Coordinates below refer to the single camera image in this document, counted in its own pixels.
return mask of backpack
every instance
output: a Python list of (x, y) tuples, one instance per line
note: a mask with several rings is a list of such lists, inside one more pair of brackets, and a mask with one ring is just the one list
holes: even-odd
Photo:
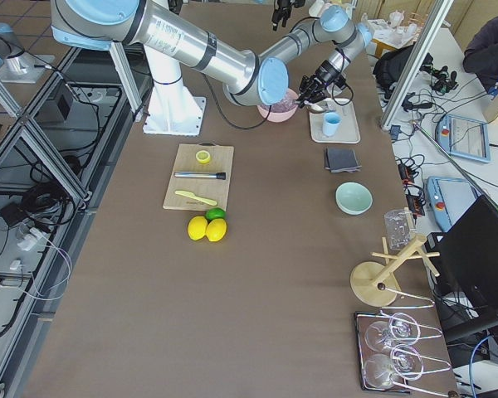
[[(382, 88), (384, 94), (383, 98), (389, 101), (391, 94), (393, 93), (393, 84), (397, 82), (404, 70), (406, 62), (412, 53), (413, 46), (407, 46), (399, 48), (395, 51), (386, 52), (380, 59), (376, 62), (373, 69), (373, 75), (376, 78), (376, 82)], [(421, 70), (428, 70), (432, 68), (433, 57), (428, 53), (424, 57), (422, 62)]]

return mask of knife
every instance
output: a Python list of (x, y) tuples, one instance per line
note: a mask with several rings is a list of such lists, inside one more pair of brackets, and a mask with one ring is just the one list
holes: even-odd
[(217, 201), (213, 199), (207, 199), (206, 197), (198, 197), (195, 193), (190, 191), (183, 191), (178, 189), (175, 191), (175, 195), (180, 195), (181, 197), (189, 197), (190, 199), (194, 199), (196, 201), (202, 201), (203, 203), (207, 203), (210, 206), (216, 206)]

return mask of light blue cup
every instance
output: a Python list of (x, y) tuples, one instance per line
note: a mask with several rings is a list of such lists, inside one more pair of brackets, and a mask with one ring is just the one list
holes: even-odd
[(373, 205), (373, 195), (357, 182), (346, 182), (336, 189), (335, 202), (345, 213), (357, 216)]
[(336, 112), (327, 112), (323, 116), (323, 134), (326, 137), (332, 137), (338, 131), (341, 123), (341, 116)]

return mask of bowl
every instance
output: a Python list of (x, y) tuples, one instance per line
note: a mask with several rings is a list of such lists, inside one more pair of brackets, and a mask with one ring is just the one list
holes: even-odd
[(335, 202), (343, 212), (357, 216), (371, 207), (373, 195), (357, 182), (346, 182), (335, 190)]
[[(295, 100), (299, 98), (299, 95), (292, 89), (286, 91), (286, 96), (276, 104), (271, 106), (271, 113), (267, 117), (270, 122), (280, 123), (288, 120), (298, 108)], [(258, 105), (256, 107), (258, 112), (265, 118), (269, 112), (269, 105)]]

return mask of green lime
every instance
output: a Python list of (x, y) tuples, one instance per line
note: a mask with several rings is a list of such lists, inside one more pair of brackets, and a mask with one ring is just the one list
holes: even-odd
[(216, 220), (217, 218), (225, 218), (225, 211), (219, 207), (208, 209), (205, 213), (205, 218), (209, 221)]

